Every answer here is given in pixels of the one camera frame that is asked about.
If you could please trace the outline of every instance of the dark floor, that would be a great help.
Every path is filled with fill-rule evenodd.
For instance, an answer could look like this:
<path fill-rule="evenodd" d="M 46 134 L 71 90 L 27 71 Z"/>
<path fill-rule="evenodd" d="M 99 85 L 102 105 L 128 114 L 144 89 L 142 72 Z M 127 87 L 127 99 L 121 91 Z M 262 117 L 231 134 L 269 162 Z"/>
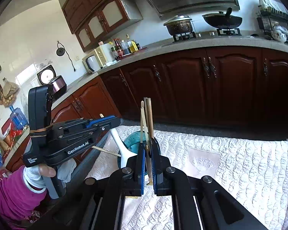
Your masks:
<path fill-rule="evenodd" d="M 140 125 L 139 121 L 121 120 L 121 125 Z M 202 136 L 231 137 L 249 140 L 280 141 L 288 139 L 288 128 L 221 128 L 207 126 L 185 126 L 176 124 L 154 123 L 154 129 L 160 131 L 181 132 Z"/>

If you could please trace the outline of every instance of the stainless steel pot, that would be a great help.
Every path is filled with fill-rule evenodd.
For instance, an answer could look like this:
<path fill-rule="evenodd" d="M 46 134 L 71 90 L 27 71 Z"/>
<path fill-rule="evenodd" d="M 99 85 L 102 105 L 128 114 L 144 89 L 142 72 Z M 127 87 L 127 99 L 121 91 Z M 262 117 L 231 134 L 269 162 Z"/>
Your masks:
<path fill-rule="evenodd" d="M 174 16 L 163 25 L 166 26 L 170 35 L 181 35 L 193 31 L 191 20 L 189 16 Z"/>
<path fill-rule="evenodd" d="M 67 84 L 61 75 L 54 77 L 49 84 L 53 84 L 53 99 L 57 100 L 67 91 Z"/>

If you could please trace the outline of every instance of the bed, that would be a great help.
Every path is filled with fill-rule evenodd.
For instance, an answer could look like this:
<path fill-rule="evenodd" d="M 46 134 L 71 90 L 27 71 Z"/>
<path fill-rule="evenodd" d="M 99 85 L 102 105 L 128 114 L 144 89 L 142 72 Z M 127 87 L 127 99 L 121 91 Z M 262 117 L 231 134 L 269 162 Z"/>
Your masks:
<path fill-rule="evenodd" d="M 124 140 L 139 126 L 116 128 Z M 254 141 L 154 131 L 161 155 L 188 176 L 210 175 L 266 228 L 288 226 L 288 140 Z M 110 136 L 104 148 L 118 152 Z M 117 158 L 101 153 L 88 177 L 102 179 L 118 169 Z M 122 229 L 174 229 L 170 196 L 157 197 L 152 186 L 125 201 Z"/>

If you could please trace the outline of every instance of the person's hand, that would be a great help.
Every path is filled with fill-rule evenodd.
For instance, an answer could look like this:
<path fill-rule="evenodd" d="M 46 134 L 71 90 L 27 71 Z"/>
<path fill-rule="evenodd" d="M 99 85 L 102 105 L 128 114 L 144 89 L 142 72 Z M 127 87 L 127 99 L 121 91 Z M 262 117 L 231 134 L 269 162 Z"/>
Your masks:
<path fill-rule="evenodd" d="M 49 167 L 43 163 L 38 165 L 38 171 L 39 171 L 41 176 L 55 177 L 55 175 L 56 175 L 56 171 L 54 168 Z"/>
<path fill-rule="evenodd" d="M 23 179 L 26 186 L 34 193 L 42 193 L 46 190 L 46 185 L 42 176 L 54 177 L 56 171 L 46 164 L 39 164 L 30 168 L 25 167 Z"/>

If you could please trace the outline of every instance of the electric cord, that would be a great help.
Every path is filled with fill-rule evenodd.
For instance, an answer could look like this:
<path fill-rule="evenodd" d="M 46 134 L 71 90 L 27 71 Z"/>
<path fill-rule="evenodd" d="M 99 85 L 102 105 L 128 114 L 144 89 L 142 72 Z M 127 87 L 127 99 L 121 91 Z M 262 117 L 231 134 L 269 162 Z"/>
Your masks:
<path fill-rule="evenodd" d="M 62 47 L 64 48 L 64 50 L 65 50 L 65 52 L 67 53 L 67 55 L 68 55 L 68 58 L 70 59 L 70 61 L 71 61 L 71 64 L 72 64 L 72 67 L 74 68 L 74 64 L 73 64 L 73 62 L 72 62 L 72 60 L 71 60 L 71 58 L 70 58 L 70 56 L 69 56 L 69 54 L 68 54 L 68 52 L 66 51 L 66 49 L 65 49 L 65 47 L 63 46 L 63 44 L 61 43 L 61 42 L 59 42 L 58 41 L 58 43 L 56 44 L 57 45 L 57 47 L 59 48 L 59 43 L 62 45 Z"/>

